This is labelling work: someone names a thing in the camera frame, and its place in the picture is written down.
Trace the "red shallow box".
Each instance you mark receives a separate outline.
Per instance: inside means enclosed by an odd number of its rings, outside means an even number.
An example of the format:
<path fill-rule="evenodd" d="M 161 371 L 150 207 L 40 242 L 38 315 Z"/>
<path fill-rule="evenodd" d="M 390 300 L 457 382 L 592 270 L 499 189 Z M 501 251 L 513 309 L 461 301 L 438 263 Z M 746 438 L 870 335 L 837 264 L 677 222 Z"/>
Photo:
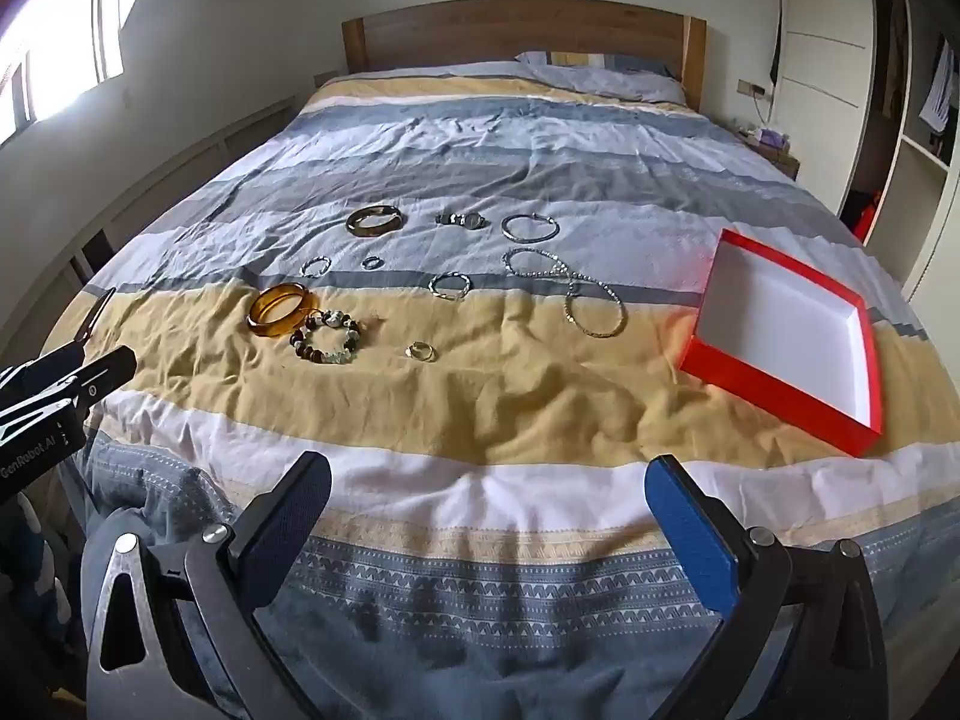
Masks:
<path fill-rule="evenodd" d="M 734 229 L 719 236 L 680 369 L 851 457 L 884 431 L 864 299 Z"/>

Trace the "amber translucent bangle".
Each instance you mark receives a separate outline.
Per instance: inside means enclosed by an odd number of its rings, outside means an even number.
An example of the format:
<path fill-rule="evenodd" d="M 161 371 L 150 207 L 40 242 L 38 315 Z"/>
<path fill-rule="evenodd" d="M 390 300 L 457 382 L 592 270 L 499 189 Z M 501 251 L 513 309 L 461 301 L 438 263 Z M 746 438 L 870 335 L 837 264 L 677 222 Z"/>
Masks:
<path fill-rule="evenodd" d="M 247 310 L 245 323 L 257 337 L 290 335 L 316 309 L 313 291 L 299 283 L 281 283 L 262 291 Z"/>

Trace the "wall power socket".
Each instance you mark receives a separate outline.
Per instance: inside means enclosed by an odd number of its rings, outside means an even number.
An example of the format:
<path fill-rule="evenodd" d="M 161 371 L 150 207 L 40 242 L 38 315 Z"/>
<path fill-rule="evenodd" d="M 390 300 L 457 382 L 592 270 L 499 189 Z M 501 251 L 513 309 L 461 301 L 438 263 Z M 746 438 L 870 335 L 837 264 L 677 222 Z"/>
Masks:
<path fill-rule="evenodd" d="M 737 93 L 743 94 L 743 96 L 748 96 L 748 98 L 752 99 L 770 98 L 770 91 L 768 91 L 765 86 L 757 85 L 757 83 L 746 82 L 745 80 L 739 80 L 737 82 Z"/>

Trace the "purple tissue box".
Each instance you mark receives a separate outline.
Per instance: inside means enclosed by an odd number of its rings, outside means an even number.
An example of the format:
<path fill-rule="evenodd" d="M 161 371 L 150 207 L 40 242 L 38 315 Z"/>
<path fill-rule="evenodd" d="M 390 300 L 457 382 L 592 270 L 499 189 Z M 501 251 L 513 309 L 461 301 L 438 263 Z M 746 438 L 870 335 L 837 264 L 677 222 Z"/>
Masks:
<path fill-rule="evenodd" d="M 789 149 L 789 137 L 786 133 L 779 132 L 770 127 L 761 127 L 758 131 L 758 141 L 768 148 L 777 149 L 778 151 L 788 151 Z"/>

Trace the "red object in wardrobe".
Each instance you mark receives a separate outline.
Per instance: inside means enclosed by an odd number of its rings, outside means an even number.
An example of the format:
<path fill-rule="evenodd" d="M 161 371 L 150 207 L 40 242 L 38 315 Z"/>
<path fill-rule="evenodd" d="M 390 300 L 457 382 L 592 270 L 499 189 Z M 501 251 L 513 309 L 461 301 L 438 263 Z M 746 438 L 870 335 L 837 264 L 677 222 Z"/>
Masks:
<path fill-rule="evenodd" d="M 867 234 L 872 229 L 875 215 L 877 215 L 878 202 L 880 202 L 880 193 L 874 192 L 867 195 L 866 192 L 853 193 L 853 226 L 851 231 L 861 242 L 867 239 Z"/>

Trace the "wooden nightstand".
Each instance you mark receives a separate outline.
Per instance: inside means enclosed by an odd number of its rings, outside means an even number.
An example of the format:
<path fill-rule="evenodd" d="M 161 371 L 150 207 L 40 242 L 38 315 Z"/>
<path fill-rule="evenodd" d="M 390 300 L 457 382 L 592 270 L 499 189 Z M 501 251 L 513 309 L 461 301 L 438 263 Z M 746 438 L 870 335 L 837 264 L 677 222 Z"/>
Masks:
<path fill-rule="evenodd" d="M 768 163 L 771 163 L 779 172 L 782 172 L 784 176 L 788 176 L 791 181 L 797 179 L 797 174 L 799 174 L 800 162 L 791 156 L 788 151 L 784 151 L 781 148 L 775 148 L 774 146 L 767 145 L 766 143 L 761 143 L 760 140 L 755 137 L 755 135 L 747 135 L 747 133 L 737 133 L 739 140 L 750 148 L 755 153 L 763 156 Z"/>

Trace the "window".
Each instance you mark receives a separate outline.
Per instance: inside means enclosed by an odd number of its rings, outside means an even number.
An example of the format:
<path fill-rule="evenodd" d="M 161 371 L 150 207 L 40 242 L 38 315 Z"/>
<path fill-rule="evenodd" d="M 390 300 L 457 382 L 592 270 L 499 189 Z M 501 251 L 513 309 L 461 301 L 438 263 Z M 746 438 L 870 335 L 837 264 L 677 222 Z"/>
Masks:
<path fill-rule="evenodd" d="M 2 138 L 124 73 L 121 34 L 137 0 L 28 0 L 2 34 Z"/>

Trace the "grey striped pillow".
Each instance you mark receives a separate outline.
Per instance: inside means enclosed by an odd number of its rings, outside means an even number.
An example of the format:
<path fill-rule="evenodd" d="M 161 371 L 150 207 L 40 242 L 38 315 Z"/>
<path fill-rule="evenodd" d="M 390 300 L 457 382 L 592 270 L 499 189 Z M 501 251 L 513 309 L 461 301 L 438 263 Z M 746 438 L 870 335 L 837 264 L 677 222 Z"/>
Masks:
<path fill-rule="evenodd" d="M 682 83 L 662 60 L 548 50 L 528 50 L 516 60 L 549 85 L 624 101 L 686 105 Z"/>

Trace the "dark brown bangle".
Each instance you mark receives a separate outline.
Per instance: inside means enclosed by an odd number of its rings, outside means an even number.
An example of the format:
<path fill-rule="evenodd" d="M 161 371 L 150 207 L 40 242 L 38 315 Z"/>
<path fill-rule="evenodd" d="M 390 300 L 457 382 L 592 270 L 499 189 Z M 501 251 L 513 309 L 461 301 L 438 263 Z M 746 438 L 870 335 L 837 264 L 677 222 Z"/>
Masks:
<path fill-rule="evenodd" d="M 381 238 L 405 226 L 407 216 L 394 205 L 370 205 L 353 211 L 345 221 L 347 231 L 355 238 Z"/>

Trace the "white wardrobe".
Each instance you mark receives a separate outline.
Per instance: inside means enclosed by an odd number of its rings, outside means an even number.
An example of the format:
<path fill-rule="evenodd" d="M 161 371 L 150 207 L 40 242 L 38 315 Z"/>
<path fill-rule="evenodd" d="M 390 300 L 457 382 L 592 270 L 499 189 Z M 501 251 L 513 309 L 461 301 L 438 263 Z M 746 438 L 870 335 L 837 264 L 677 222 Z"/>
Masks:
<path fill-rule="evenodd" d="M 921 62 L 935 57 L 935 27 L 905 0 L 905 78 L 893 104 L 893 153 L 866 240 L 874 257 L 940 348 L 958 340 L 958 156 L 939 158 L 919 119 Z M 781 54 L 773 122 L 799 160 L 797 182 L 841 221 L 861 164 L 877 78 L 875 0 L 781 0 Z"/>

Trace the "wooden headboard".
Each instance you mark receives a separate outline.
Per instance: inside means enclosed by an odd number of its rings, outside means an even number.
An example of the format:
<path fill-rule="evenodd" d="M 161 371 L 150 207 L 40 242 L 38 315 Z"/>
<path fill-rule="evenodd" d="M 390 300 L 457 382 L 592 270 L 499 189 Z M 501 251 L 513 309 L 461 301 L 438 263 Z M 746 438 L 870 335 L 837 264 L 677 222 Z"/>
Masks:
<path fill-rule="evenodd" d="M 446 0 L 343 21 L 352 73 L 506 60 L 524 50 L 661 60 L 701 107 L 708 25 L 608 0 Z"/>

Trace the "striped duvet bed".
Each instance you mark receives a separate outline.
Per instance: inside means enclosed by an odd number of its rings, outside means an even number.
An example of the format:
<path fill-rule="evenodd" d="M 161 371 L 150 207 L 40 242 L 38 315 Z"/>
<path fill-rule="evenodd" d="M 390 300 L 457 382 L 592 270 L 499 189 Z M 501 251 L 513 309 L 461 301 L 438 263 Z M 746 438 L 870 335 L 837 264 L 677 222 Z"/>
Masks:
<path fill-rule="evenodd" d="M 355 238 L 353 211 L 405 226 Z M 434 221 L 477 211 L 470 231 Z M 560 223 L 541 244 L 501 220 Z M 734 229 L 859 294 L 884 431 L 864 457 L 680 369 Z M 301 454 L 329 504 L 260 625 L 331 718 L 644 718 L 716 616 L 643 494 L 669 454 L 747 525 L 861 544 L 911 717 L 958 650 L 958 395 L 895 281 L 820 202 L 688 107 L 537 80 L 517 62 L 327 83 L 276 137 L 133 238 L 55 327 L 108 289 L 88 349 L 137 372 L 64 471 L 88 587 L 117 535 L 229 522 Z M 619 293 L 594 340 L 573 278 Z M 316 309 L 257 337 L 281 283 Z"/>

